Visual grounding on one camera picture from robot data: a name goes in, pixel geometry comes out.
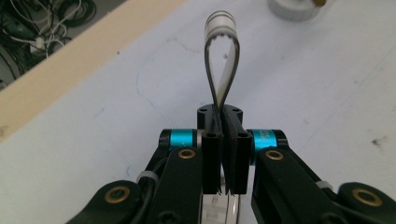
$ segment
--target blue ring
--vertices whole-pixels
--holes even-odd
[[[192,147],[192,129],[172,129],[170,147]]]
[[[256,165],[256,155],[266,147],[277,147],[277,141],[274,131],[263,129],[252,129],[254,141],[254,158],[253,165]]]

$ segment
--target flexible loop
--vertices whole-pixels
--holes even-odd
[[[140,175],[137,177],[136,179],[136,183],[139,183],[140,178],[142,177],[148,177],[152,180],[154,180],[155,182],[155,186],[158,186],[158,183],[160,182],[160,178],[157,176],[157,174],[155,174],[152,171],[143,171],[142,173],[140,173]]]
[[[210,44],[217,36],[227,35],[233,41],[230,46],[227,62],[224,66],[219,87],[216,88],[213,82],[213,72],[209,58]],[[217,11],[209,16],[205,25],[205,68],[209,80],[210,90],[212,91],[213,102],[221,109],[224,106],[228,91],[233,83],[239,61],[239,41],[235,31],[235,20],[226,11]]]

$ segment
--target white cable tie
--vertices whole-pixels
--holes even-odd
[[[136,179],[136,183],[139,183],[140,178],[142,177],[148,177],[152,180],[154,180],[155,182],[155,186],[158,186],[158,183],[160,182],[160,178],[157,176],[157,174],[155,174],[152,171],[143,171],[142,173],[140,173],[140,175],[137,177]]]
[[[329,182],[320,180],[317,182],[317,185],[320,189],[331,189],[332,190],[332,185],[329,184]]]

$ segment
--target white cable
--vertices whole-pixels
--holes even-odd
[[[7,31],[5,29],[3,29],[3,32],[8,35],[11,39],[18,41],[18,42],[22,42],[22,43],[28,43],[28,44],[35,44],[35,41],[33,40],[27,40],[27,39],[19,39],[17,37],[14,37],[12,35],[10,35],[9,33],[7,33]]]
[[[65,37],[67,34],[67,27],[63,24],[61,24],[62,28],[64,28],[64,33],[62,34],[62,37]]]
[[[43,33],[43,31],[44,31],[45,29],[47,29],[47,27],[49,27],[48,24],[46,24],[45,26],[43,26],[43,27],[40,29],[40,31],[38,32],[38,34],[41,35],[41,34]]]
[[[53,34],[51,22],[53,22],[53,18],[52,18],[52,16],[48,16],[48,19],[47,19],[47,26],[50,28],[51,33]]]
[[[61,45],[62,45],[62,47],[64,47],[64,43],[61,41],[61,40],[59,40],[59,39],[53,39],[51,42],[49,42],[49,43],[53,43],[53,42],[58,42],[58,43],[60,43]]]
[[[52,37],[50,37],[48,40],[44,41],[43,43],[44,43],[44,44],[50,44],[50,43],[55,42],[55,41],[61,41],[61,40],[60,40],[60,39],[55,39],[55,38],[52,36]]]
[[[20,15],[20,16],[21,16],[22,18],[24,18],[26,21],[29,21],[29,22],[32,22],[32,23],[38,23],[38,24],[39,24],[39,23],[43,23],[43,22],[45,22],[45,21],[47,20],[47,18],[50,16],[50,12],[47,10],[46,7],[44,7],[43,4],[41,4],[40,1],[38,1],[38,0],[36,0],[36,1],[37,1],[37,3],[40,4],[40,6],[42,6],[42,7],[44,8],[44,10],[46,10],[46,12],[47,12],[47,16],[46,16],[44,19],[39,20],[39,21],[32,21],[32,20],[30,20],[29,18],[24,17],[24,16],[17,10],[17,8],[15,7],[15,5],[14,5],[14,0],[10,0],[11,5],[14,7],[14,9],[15,9],[15,11],[18,13],[18,15]]]

